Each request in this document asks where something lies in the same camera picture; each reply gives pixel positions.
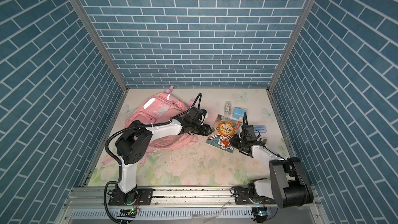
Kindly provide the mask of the pink student backpack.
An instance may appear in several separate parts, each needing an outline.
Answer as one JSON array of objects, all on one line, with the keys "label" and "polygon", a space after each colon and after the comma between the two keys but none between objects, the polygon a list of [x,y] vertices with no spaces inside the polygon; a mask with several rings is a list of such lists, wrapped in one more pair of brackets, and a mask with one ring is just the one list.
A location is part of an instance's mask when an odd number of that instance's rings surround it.
[{"label": "pink student backpack", "polygon": [[[124,129],[130,127],[131,124],[137,122],[140,122],[142,124],[155,124],[170,121],[173,117],[181,117],[187,120],[186,115],[191,108],[196,107],[203,110],[200,107],[202,99],[201,94],[198,94],[196,98],[185,104],[178,98],[173,96],[172,91],[172,89],[167,89],[165,92],[156,94],[148,99],[126,120]],[[111,135],[105,143],[105,151],[111,158],[113,158],[113,155],[117,154],[117,148],[115,143],[118,140],[116,135],[119,133],[120,131]],[[149,147],[145,152],[144,157],[140,160],[139,163],[143,164],[148,154],[155,148],[178,149],[187,144],[193,143],[195,136],[197,135],[184,133],[181,135],[168,136],[152,141],[149,144]]]}]

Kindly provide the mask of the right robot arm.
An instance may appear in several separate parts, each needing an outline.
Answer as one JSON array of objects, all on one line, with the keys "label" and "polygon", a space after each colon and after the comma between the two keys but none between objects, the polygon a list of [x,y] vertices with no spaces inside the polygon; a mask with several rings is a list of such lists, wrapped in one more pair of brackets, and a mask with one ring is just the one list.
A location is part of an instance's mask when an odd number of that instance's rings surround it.
[{"label": "right robot arm", "polygon": [[249,199],[258,203],[269,198],[279,208],[313,203],[314,194],[300,159],[286,158],[254,138],[251,134],[235,134],[230,139],[230,144],[240,153],[268,164],[269,178],[256,179],[248,184]]}]

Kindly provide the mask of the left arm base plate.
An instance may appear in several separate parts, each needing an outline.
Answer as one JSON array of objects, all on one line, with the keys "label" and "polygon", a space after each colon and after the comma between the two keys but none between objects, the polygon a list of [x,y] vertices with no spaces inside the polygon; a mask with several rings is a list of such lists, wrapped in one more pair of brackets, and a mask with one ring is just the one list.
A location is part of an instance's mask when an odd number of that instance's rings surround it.
[{"label": "left arm base plate", "polygon": [[107,195],[110,197],[108,204],[111,206],[150,205],[153,189],[133,189],[129,193],[124,193],[119,188],[115,188],[108,191]]}]

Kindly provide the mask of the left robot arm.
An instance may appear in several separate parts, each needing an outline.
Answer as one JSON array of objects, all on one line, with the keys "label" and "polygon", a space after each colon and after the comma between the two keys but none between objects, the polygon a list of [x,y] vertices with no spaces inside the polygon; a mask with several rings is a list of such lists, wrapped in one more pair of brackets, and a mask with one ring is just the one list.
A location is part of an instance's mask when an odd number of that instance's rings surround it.
[{"label": "left robot arm", "polygon": [[137,188],[138,163],[152,141],[184,133],[208,136],[212,133],[212,129],[210,125],[201,121],[173,117],[170,121],[155,124],[137,122],[121,130],[116,135],[117,154],[113,155],[119,166],[117,185],[121,192],[127,194]]}]

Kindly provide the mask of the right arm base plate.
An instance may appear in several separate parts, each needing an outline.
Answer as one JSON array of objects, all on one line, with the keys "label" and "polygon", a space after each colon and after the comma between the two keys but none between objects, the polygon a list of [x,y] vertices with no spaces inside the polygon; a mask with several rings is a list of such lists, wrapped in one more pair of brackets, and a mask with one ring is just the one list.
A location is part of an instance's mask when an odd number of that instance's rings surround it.
[{"label": "right arm base plate", "polygon": [[272,198],[261,197],[254,193],[247,187],[234,186],[230,188],[230,193],[235,199],[235,204],[237,205],[249,205],[249,204],[275,204]]}]

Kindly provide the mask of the colourful illustrated book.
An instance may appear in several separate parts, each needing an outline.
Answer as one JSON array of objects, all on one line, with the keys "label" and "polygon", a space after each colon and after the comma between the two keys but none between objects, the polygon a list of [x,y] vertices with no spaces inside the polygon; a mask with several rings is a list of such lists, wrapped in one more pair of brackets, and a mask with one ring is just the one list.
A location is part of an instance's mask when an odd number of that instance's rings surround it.
[{"label": "colourful illustrated book", "polygon": [[230,139],[235,134],[239,135],[241,125],[241,121],[218,115],[212,126],[213,133],[207,137],[206,144],[233,153],[234,147],[231,145]]}]

